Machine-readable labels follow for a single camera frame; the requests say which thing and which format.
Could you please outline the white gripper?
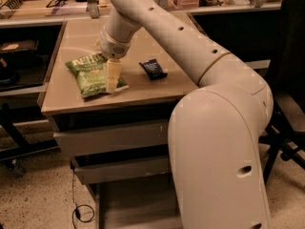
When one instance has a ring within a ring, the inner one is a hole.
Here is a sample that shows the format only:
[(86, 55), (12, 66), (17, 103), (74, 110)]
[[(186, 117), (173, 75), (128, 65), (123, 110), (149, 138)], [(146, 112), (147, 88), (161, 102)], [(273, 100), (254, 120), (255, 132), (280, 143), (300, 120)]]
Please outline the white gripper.
[(109, 59), (106, 65), (106, 91), (112, 94), (116, 90), (122, 69), (119, 59), (127, 54), (131, 46), (130, 31), (126, 28), (110, 28), (108, 30), (103, 27), (93, 46), (100, 47), (103, 55)]

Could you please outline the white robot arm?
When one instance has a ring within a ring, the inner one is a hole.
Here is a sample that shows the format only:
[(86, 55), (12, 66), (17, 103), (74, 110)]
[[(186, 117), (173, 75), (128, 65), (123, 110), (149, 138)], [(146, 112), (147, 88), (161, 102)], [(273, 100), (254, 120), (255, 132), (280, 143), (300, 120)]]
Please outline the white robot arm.
[(124, 57), (145, 29), (198, 87), (177, 103), (168, 127), (183, 228), (271, 229), (258, 150), (274, 106), (269, 85), (157, 0), (111, 2), (100, 34), (104, 55)]

